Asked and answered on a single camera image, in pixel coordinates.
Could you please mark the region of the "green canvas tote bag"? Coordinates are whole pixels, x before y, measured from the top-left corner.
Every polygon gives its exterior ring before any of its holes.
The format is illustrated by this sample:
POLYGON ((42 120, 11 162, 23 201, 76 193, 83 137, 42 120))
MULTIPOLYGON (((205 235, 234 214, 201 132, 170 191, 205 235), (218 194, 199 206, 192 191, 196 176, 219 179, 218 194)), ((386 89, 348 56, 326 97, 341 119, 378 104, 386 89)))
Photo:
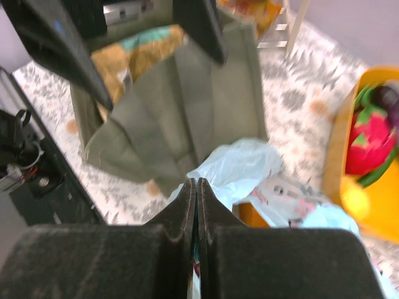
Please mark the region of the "green canvas tote bag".
POLYGON ((189 40, 129 87, 106 120, 84 89, 70 86, 85 162, 136 183, 153 179, 169 194, 215 148, 267 139, 254 25, 219 14, 223 66, 189 40))

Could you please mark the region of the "pink dragon fruit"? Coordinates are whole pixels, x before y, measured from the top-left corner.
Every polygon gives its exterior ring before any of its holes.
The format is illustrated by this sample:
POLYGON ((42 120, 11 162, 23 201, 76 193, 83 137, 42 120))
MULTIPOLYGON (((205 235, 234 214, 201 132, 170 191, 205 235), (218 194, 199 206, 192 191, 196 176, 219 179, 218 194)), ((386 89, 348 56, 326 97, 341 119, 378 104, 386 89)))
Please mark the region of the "pink dragon fruit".
POLYGON ((353 114, 345 172, 363 176, 381 166, 395 146, 395 130, 385 110, 376 106, 353 114))

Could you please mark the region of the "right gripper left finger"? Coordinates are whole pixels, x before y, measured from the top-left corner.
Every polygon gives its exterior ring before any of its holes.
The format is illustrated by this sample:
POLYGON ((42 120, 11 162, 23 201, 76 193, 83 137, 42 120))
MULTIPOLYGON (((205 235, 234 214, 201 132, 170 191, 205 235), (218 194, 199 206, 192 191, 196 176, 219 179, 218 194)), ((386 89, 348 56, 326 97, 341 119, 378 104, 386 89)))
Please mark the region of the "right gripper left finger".
POLYGON ((191 298, 196 183, 144 225, 36 225, 1 270, 2 298, 191 298))

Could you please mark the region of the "orange juice pouch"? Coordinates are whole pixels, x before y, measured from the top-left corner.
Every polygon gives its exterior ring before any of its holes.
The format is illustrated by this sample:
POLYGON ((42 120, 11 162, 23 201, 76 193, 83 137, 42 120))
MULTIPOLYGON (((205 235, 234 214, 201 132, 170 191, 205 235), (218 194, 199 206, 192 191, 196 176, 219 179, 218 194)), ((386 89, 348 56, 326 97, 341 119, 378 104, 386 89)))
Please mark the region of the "orange juice pouch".
POLYGON ((282 5, 277 1, 216 1, 220 6, 228 8, 233 14, 239 14, 255 22, 256 35, 260 38, 280 15, 282 5))

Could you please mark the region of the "white metal shelf rack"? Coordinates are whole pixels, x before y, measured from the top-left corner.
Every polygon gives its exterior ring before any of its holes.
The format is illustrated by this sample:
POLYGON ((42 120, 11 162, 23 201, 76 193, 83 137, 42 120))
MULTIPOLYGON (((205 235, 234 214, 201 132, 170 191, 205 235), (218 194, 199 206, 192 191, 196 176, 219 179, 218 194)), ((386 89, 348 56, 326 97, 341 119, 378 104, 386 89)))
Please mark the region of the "white metal shelf rack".
POLYGON ((281 10, 261 36, 257 48, 282 50, 286 56, 290 56, 311 0, 299 1, 299 9, 294 15, 291 14, 290 1, 273 1, 273 3, 280 5, 281 10))

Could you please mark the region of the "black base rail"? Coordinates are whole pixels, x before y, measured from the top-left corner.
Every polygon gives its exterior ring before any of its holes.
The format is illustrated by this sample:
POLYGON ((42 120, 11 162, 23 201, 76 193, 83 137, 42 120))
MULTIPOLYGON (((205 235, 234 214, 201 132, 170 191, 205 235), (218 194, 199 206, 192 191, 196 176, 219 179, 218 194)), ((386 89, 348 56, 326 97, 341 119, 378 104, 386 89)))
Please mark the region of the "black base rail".
POLYGON ((1 70, 1 193, 27 225, 104 224, 15 78, 1 70))

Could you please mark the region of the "light blue plastic bag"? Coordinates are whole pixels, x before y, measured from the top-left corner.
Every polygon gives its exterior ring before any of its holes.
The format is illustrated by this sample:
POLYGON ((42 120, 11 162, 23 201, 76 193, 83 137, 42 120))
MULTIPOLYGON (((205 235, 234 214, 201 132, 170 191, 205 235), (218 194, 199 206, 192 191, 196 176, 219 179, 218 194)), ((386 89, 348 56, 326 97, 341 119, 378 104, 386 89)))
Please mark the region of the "light blue plastic bag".
POLYGON ((243 138, 217 147, 187 178, 208 180, 229 210, 248 203, 271 228, 343 229, 360 237, 355 220, 323 193, 283 172, 269 143, 243 138))

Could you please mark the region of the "purple eggplant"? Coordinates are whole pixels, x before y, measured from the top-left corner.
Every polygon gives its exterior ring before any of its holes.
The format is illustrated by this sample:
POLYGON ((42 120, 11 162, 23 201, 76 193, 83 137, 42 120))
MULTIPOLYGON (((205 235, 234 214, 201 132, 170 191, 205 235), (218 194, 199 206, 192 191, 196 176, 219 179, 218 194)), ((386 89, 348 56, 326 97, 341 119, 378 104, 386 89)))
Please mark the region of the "purple eggplant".
POLYGON ((379 86, 375 90, 375 103, 383 108, 392 126, 398 127, 398 92, 389 86, 379 86))

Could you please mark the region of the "yellow plastic fruit basket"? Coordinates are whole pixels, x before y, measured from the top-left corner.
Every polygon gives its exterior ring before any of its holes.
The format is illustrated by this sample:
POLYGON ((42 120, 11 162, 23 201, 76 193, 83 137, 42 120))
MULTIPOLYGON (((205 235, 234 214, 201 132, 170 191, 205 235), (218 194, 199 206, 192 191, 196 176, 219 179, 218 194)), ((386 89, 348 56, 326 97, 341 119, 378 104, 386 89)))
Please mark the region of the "yellow plastic fruit basket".
POLYGON ((344 100, 322 187, 364 233, 398 242, 398 69, 368 69, 344 100))

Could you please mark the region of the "brown paper snack bag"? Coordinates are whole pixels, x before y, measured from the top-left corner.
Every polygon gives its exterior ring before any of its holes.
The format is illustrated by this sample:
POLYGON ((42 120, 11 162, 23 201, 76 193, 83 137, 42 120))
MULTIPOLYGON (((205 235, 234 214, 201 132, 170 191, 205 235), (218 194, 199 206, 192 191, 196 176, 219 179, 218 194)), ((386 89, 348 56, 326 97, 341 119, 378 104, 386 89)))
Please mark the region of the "brown paper snack bag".
POLYGON ((119 102, 146 71, 183 45, 185 31, 178 25, 143 31, 92 53, 91 59, 111 96, 119 102))

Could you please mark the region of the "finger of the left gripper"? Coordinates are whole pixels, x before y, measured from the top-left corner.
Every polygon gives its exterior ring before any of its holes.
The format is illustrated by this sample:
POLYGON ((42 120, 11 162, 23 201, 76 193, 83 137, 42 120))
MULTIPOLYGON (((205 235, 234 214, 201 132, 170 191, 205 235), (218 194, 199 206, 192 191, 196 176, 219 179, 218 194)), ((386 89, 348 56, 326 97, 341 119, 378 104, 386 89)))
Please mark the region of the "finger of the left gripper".
POLYGON ((228 50, 216 1, 174 0, 173 20, 216 63, 226 63, 228 50))
POLYGON ((37 63, 82 87, 106 110, 113 109, 87 46, 107 32, 102 1, 1 1, 1 6, 37 63))

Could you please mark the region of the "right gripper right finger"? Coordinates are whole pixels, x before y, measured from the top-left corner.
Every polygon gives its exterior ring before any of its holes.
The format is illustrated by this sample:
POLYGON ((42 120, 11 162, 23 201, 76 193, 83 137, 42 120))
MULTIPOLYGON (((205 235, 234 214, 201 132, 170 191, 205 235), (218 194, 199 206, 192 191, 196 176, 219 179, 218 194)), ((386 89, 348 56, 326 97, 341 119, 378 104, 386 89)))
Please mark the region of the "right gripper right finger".
POLYGON ((383 298, 355 234, 248 227, 207 180, 197 190, 202 298, 383 298))

